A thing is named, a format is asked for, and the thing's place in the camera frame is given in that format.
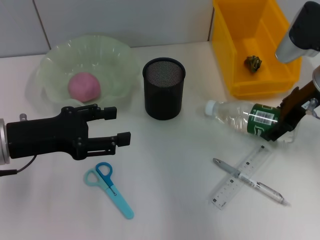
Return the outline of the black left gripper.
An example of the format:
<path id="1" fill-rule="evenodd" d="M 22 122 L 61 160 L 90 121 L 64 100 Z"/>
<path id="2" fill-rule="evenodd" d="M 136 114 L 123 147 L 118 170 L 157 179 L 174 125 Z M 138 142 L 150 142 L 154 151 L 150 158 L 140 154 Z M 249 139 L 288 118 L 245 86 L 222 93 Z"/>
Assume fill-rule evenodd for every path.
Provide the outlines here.
<path id="1" fill-rule="evenodd" d="M 11 122 L 6 125 L 9 156 L 12 159 L 64 152 L 75 160 L 116 154 L 116 147 L 129 146 L 131 133 L 88 138 L 87 121 L 114 120 L 115 106 L 97 104 L 63 107 L 51 118 Z"/>

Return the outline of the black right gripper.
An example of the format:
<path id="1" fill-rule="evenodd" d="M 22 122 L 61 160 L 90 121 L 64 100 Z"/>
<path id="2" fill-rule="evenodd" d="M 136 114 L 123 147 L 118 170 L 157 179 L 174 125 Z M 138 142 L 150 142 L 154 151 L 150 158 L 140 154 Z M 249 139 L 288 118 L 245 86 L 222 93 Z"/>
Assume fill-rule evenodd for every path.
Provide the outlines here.
<path id="1" fill-rule="evenodd" d="M 313 81 L 304 87 L 296 87 L 280 104 L 281 114 L 277 122 L 264 133 L 264 139 L 272 142 L 290 142 L 294 130 L 300 120 L 306 115 L 303 105 L 318 99 L 318 90 Z"/>

